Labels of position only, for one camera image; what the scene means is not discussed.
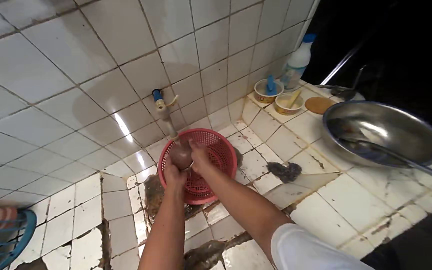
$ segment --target plastic colander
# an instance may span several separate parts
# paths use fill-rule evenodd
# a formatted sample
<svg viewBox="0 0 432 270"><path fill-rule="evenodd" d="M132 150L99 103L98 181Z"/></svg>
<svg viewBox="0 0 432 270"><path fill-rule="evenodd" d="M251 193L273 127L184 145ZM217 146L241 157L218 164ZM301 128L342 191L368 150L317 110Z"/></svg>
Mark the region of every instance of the plastic colander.
<svg viewBox="0 0 432 270"><path fill-rule="evenodd" d="M206 145L209 159L222 172L234 178L237 169L236 152L230 142L221 134L206 128L195 128L179 133L181 140L193 139L193 141ZM174 145L170 140L159 157L158 174L161 184L166 188L164 168L166 155L170 153ZM206 181L193 170L186 181L184 202L187 204L205 204L216 200L218 197L211 191Z"/></svg>

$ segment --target tiled countertop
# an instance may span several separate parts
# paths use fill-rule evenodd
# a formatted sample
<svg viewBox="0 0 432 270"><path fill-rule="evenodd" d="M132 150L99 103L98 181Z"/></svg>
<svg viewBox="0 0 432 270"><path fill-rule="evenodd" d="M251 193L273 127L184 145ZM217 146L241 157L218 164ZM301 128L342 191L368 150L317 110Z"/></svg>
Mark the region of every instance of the tiled countertop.
<svg viewBox="0 0 432 270"><path fill-rule="evenodd" d="M304 99L331 97L313 85L303 83L302 87ZM431 176L414 169L361 167L340 159L321 140L321 116L305 108L295 116L282 116L273 105L256 102L251 93L245 99L242 119L219 130L243 155L236 181L265 196L333 247L360 259L432 213ZM206 120L190 128L206 127ZM134 162L128 162L138 166L136 175L115 163L33 205L39 220L35 236L9 269L39 257L48 270L56 266L60 270L98 269L98 259L109 246L106 259L113 270L135 269L151 230L145 181L157 174L153 160L158 160L166 142L164 138L133 154ZM297 163L302 175L283 183L268 172L267 162ZM233 241L244 229L216 201L188 218L185 232L186 253L210 240ZM98 248L78 248L88 245ZM231 265L273 270L254 240L230 246L213 270L224 269L223 264L226 269Z"/></svg>

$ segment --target brown round object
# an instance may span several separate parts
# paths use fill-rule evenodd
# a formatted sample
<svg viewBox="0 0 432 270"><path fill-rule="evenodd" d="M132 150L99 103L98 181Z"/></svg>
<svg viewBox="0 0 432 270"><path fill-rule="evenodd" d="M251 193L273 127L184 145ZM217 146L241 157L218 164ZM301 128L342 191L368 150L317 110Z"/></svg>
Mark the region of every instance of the brown round object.
<svg viewBox="0 0 432 270"><path fill-rule="evenodd" d="M333 104L334 102L327 97L313 96L308 98L304 106L306 106L310 112L324 114Z"/></svg>

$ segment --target plastic bottle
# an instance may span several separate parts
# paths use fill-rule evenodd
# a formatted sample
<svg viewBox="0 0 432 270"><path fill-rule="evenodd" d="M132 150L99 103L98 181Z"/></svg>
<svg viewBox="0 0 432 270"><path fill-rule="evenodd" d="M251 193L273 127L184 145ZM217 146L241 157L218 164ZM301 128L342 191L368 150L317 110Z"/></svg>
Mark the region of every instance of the plastic bottle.
<svg viewBox="0 0 432 270"><path fill-rule="evenodd" d="M305 34L303 42L299 48L291 54L291 57L287 61L281 82L284 84L285 92L298 86L298 82L303 76L303 72L306 66L309 64L311 58L311 45L316 38L316 34Z"/></svg>

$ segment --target small container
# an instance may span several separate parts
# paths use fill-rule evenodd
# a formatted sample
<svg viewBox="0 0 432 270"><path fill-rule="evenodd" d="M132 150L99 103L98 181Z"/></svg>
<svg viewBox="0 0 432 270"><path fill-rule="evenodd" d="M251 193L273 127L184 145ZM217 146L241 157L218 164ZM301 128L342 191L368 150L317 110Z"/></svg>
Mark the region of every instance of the small container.
<svg viewBox="0 0 432 270"><path fill-rule="evenodd" d="M276 102L274 103L274 109L276 112L282 115L293 115L301 109L304 105L304 99L300 96L294 101L293 106L291 108L286 107L288 101L293 96L293 93L284 93L276 97Z"/></svg>
<svg viewBox="0 0 432 270"><path fill-rule="evenodd" d="M276 95L266 95L267 79L263 79L254 85L254 98L261 103L273 103L277 96L281 95L284 91L284 85L278 80L275 80Z"/></svg>

